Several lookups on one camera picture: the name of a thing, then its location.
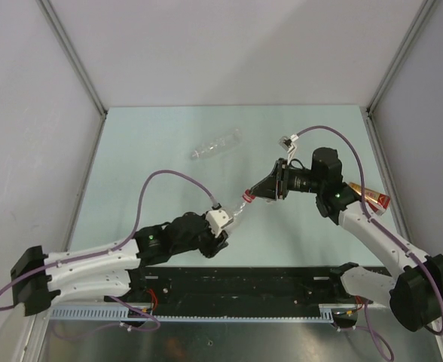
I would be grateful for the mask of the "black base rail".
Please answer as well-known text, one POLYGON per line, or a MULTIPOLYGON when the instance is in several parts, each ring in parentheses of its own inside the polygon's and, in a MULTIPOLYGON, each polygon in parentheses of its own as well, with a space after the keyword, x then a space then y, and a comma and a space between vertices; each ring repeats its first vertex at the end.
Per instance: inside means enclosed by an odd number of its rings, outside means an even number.
POLYGON ((155 303, 154 312, 239 317, 309 315, 321 305, 364 302, 369 295, 347 291, 339 267, 149 267, 138 290, 121 301, 155 303))

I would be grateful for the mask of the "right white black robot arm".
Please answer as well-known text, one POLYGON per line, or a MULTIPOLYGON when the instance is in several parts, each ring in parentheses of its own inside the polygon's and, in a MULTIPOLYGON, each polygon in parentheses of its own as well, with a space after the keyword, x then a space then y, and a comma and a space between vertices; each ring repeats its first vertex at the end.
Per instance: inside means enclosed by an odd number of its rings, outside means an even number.
POLYGON ((412 332, 440 321, 441 328, 434 334, 443 335, 443 255, 430 256, 384 226, 362 196, 343 181, 336 150, 316 149, 310 168, 294 167, 280 158, 270 174, 249 192, 271 201, 283 200, 289 192, 315 194, 321 216, 360 240, 389 272, 379 275, 347 263, 329 281, 329 296, 336 302, 361 296, 387 306, 412 332))

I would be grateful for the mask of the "left aluminium frame post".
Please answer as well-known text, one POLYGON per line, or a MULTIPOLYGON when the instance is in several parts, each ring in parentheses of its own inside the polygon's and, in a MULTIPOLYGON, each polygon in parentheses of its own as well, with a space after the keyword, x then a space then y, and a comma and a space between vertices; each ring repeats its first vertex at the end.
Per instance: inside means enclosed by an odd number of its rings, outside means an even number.
POLYGON ((35 2, 43 14, 48 26, 50 27, 51 32, 58 41, 60 48, 65 54, 66 59, 72 67, 72 70, 78 78, 84 91, 86 92, 90 102, 93 104, 98 114, 101 117, 104 117, 107 114, 107 110, 104 107, 99 94, 84 67, 84 64, 82 63, 81 58, 78 56, 78 52, 75 50, 75 47, 52 2, 49 0, 36 0, 35 2))

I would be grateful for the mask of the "red bottle cap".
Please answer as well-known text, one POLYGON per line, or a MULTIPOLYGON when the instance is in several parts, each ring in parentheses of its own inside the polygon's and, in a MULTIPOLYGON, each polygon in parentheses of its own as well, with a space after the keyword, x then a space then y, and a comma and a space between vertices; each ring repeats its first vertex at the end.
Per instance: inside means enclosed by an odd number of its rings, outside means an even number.
POLYGON ((255 199, 255 196, 251 195, 250 192, 249 192, 249 190, 246 190, 246 191, 243 193, 243 200, 244 200, 245 202, 251 204, 252 201, 253 201, 254 199, 255 199))

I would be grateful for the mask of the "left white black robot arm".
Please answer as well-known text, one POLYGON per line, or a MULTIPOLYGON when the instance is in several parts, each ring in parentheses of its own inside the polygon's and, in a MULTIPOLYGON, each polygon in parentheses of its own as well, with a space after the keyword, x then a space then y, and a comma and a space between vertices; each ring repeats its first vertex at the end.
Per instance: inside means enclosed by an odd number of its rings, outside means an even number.
POLYGON ((171 222, 144 227, 128 242, 65 253, 27 249, 11 269, 13 304, 23 304, 27 316, 59 302, 96 297, 122 297, 136 302, 147 292, 140 278, 144 267, 194 250, 207 259, 228 245, 233 217, 223 209, 202 215, 188 212, 171 222))

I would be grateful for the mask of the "yellow red tea bottle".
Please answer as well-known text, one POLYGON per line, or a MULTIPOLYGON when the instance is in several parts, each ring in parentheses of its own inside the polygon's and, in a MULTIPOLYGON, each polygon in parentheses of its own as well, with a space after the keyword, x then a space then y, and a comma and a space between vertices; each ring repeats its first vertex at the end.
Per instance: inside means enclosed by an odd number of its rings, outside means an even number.
POLYGON ((384 193, 376 192, 372 189, 362 189, 360 184, 349 183, 349 187, 356 192, 376 215, 382 216, 388 209, 390 197, 384 193))

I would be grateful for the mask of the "right aluminium frame post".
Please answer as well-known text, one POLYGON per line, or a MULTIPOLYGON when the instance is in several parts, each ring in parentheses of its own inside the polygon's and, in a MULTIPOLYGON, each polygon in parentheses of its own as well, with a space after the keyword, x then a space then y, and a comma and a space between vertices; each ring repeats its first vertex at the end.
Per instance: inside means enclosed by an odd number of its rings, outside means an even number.
POLYGON ((372 116, 377 110, 380 102, 390 89, 412 48, 415 46, 426 24, 440 3, 441 2, 437 0, 424 0, 422 2, 414 19, 411 21, 408 31, 405 33, 400 45, 398 46, 394 57, 391 59, 389 67, 379 82, 374 95, 371 97, 368 105, 365 107, 365 111, 369 116, 372 116))

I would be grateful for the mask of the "aluminium frame post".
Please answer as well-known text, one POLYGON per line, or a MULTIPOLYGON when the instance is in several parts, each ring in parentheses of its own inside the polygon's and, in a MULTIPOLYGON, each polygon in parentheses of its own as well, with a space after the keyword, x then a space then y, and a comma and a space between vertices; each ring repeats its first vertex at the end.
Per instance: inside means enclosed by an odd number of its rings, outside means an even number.
POLYGON ((98 114, 101 117, 104 117, 107 114, 107 110, 104 107, 99 94, 84 67, 84 64, 82 63, 81 58, 78 56, 78 52, 75 50, 75 47, 52 2, 49 0, 36 0, 35 2, 43 14, 48 26, 50 27, 51 32, 58 41, 60 48, 65 54, 66 59, 72 67, 72 70, 78 78, 84 91, 86 92, 90 102, 93 104, 98 114))
POLYGON ((394 57, 391 59, 389 67, 379 82, 374 95, 371 97, 368 105, 365 107, 365 111, 369 116, 372 116, 377 110, 380 102, 390 89, 412 48, 415 46, 426 24, 440 3, 441 2, 437 0, 424 0, 422 2, 414 19, 411 21, 408 31, 405 33, 400 45, 398 46, 394 57))

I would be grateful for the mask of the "clear plastic water bottle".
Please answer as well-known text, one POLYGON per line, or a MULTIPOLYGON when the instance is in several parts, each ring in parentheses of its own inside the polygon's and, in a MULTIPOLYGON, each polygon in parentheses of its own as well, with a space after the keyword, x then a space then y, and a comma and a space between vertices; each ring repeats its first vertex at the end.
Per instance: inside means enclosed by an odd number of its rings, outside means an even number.
POLYGON ((225 132, 221 136, 202 142, 191 151, 189 158, 192 161, 197 161, 218 155, 238 146, 241 143, 242 138, 241 130, 239 128, 234 128, 225 132))

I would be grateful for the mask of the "red label plastic bottle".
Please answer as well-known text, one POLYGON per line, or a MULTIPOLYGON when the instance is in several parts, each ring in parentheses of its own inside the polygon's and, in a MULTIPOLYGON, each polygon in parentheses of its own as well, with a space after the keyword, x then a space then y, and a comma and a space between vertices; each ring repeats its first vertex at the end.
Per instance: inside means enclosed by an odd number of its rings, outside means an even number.
POLYGON ((243 194, 240 196, 239 201, 228 209, 228 215, 231 217, 229 227, 234 228, 241 223, 243 216, 246 214, 246 210, 251 204, 243 200, 243 194))

